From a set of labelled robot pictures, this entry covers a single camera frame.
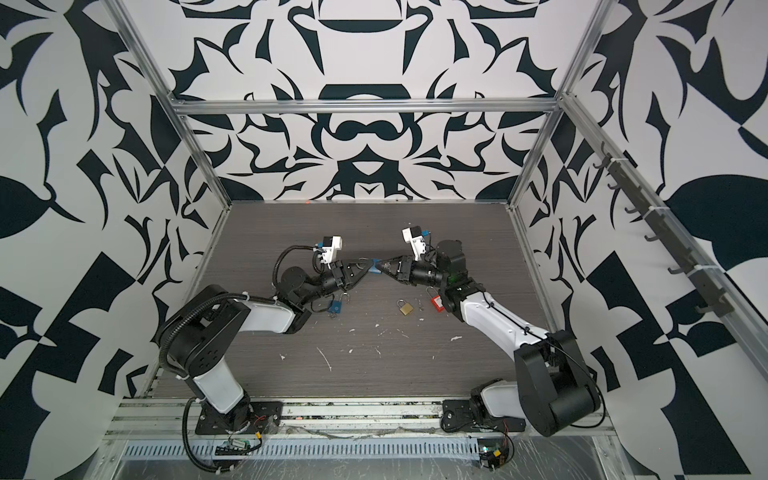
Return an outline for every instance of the gold padlock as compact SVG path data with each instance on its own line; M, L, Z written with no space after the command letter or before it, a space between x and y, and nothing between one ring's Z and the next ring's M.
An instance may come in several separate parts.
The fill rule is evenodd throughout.
M408 315L409 313L411 313L413 311L413 305L411 305L410 303L408 303L408 302L406 302L405 300L402 300L402 299L397 301L397 306L400 307L400 312L403 315Z

